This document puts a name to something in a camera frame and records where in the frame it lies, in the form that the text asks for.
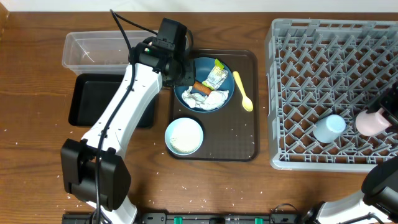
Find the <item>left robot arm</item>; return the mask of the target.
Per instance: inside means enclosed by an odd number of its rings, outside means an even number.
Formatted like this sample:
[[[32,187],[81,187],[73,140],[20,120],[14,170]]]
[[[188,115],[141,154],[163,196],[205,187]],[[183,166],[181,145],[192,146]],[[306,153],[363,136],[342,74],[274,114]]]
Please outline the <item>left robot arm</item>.
[[[80,141],[61,148],[65,191],[95,210],[90,223],[133,223],[137,208],[128,198],[131,176],[124,163],[130,138],[163,86],[191,85],[195,64],[184,40],[149,37],[129,49],[122,83],[97,122]]]

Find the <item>light blue bowl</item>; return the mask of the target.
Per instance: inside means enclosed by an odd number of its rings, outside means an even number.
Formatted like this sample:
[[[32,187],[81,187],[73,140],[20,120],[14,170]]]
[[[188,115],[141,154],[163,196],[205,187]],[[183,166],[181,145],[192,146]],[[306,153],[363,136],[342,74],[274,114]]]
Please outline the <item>light blue bowl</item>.
[[[201,125],[194,119],[179,118],[167,126],[164,139],[172,154],[188,156],[200,148],[204,132]]]

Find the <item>yellow plastic spoon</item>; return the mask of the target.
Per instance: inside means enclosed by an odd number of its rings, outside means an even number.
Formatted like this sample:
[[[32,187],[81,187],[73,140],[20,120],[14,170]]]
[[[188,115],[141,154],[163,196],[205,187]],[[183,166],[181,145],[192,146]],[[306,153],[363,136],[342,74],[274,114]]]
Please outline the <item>yellow plastic spoon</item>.
[[[234,80],[235,80],[235,82],[236,82],[236,84],[238,86],[238,89],[239,89],[241,95],[242,95],[242,106],[243,106],[243,108],[246,111],[248,111],[248,112],[252,112],[253,109],[254,109],[254,105],[253,105],[251,99],[247,96],[247,94],[245,92],[245,89],[244,89],[244,86],[243,86],[243,83],[242,83],[242,80],[241,80],[239,72],[234,71],[233,72],[233,78],[234,78]]]

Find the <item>pink plastic cup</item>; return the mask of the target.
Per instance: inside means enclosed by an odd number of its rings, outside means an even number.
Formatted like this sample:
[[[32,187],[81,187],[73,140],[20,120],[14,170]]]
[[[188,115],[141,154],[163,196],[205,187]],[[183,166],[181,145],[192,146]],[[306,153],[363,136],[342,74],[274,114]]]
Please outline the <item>pink plastic cup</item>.
[[[392,124],[383,117],[383,112],[382,108],[374,113],[368,113],[367,110],[360,112],[355,120],[356,129],[364,136],[373,136],[385,131]]]

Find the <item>light blue plastic cup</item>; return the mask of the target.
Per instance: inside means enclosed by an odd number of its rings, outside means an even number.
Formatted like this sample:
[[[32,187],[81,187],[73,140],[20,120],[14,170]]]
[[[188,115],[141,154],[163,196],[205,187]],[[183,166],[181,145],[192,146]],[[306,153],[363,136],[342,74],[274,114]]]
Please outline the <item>light blue plastic cup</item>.
[[[322,143],[331,143],[343,133],[345,128],[344,119],[339,115],[332,114],[315,123],[313,135]]]

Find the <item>white rice pile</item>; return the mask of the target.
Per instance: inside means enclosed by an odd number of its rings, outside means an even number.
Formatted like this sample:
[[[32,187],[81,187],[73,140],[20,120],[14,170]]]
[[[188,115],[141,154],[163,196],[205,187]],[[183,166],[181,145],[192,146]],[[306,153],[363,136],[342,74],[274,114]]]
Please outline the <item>white rice pile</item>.
[[[201,131],[191,122],[180,123],[173,130],[170,143],[178,153],[189,154],[199,147]]]

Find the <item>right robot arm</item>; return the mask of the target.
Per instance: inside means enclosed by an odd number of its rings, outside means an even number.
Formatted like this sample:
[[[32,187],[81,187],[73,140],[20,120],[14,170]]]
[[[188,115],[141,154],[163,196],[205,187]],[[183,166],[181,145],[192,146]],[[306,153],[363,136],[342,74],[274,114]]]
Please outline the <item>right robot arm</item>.
[[[378,96],[355,120],[364,136],[397,131],[397,84]],[[297,223],[397,223],[397,157],[374,167],[361,190],[349,197],[320,202]]]

